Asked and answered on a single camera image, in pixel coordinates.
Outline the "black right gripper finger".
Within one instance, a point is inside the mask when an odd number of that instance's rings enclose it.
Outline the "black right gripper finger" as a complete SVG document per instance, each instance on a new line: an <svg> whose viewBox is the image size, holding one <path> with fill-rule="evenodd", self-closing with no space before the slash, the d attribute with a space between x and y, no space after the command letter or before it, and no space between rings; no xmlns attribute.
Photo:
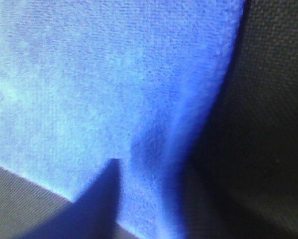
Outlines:
<svg viewBox="0 0 298 239"><path fill-rule="evenodd" d="M120 188L120 162L113 158L74 204L20 238L110 239L116 225Z"/></svg>

